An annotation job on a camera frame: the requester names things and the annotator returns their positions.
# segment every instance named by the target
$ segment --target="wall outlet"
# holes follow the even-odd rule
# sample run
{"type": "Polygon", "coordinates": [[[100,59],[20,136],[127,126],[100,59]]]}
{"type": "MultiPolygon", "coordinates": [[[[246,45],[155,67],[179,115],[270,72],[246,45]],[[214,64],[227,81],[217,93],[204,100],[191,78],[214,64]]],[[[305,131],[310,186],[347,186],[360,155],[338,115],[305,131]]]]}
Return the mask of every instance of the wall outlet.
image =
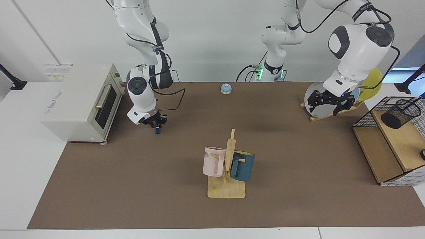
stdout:
{"type": "Polygon", "coordinates": [[[64,80],[68,75],[69,70],[72,68],[72,64],[62,65],[44,65],[44,74],[49,80],[64,80]]]}

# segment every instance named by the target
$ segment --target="dark teal mug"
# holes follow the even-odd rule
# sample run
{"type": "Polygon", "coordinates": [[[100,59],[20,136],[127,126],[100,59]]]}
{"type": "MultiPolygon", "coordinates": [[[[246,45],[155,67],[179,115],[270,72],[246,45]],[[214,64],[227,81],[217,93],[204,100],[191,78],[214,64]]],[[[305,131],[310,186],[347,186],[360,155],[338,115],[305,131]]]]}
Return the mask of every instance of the dark teal mug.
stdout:
{"type": "Polygon", "coordinates": [[[238,181],[249,181],[251,179],[252,168],[254,167],[254,158],[255,155],[252,153],[235,151],[230,177],[238,181]]]}

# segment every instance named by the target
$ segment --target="brown table mat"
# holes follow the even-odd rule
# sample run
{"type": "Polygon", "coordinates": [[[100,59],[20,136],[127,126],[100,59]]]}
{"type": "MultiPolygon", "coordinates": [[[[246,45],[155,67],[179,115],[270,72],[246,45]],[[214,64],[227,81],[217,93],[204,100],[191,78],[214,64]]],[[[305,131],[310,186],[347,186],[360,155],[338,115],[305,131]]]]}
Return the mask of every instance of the brown table mat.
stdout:
{"type": "MultiPolygon", "coordinates": [[[[425,226],[413,188],[380,187],[351,126],[359,110],[310,122],[311,83],[175,83],[187,88],[161,135],[126,116],[125,95],[106,146],[68,143],[28,229],[425,226]],[[209,199],[204,147],[255,154],[245,199],[209,199]]],[[[174,108],[180,95],[158,97],[174,108]]]]}

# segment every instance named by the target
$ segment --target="wire mesh basket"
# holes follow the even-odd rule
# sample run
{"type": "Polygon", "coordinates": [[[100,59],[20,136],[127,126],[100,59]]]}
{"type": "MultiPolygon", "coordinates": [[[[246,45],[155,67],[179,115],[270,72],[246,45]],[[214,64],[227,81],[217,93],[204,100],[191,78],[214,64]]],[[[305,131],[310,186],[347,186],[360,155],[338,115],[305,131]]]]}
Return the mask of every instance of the wire mesh basket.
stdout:
{"type": "Polygon", "coordinates": [[[398,100],[387,112],[381,116],[382,122],[394,129],[401,128],[407,122],[421,115],[421,109],[415,104],[415,101],[398,100]]]}

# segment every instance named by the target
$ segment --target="green indicator light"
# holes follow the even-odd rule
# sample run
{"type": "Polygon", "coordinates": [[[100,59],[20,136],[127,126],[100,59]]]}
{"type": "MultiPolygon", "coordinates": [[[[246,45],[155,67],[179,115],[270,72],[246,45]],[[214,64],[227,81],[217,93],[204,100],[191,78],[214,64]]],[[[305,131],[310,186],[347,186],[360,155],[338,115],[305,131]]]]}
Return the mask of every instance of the green indicator light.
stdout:
{"type": "Polygon", "coordinates": [[[260,67],[259,69],[258,69],[260,72],[257,74],[257,79],[261,79],[262,77],[263,77],[263,69],[260,67]]]}

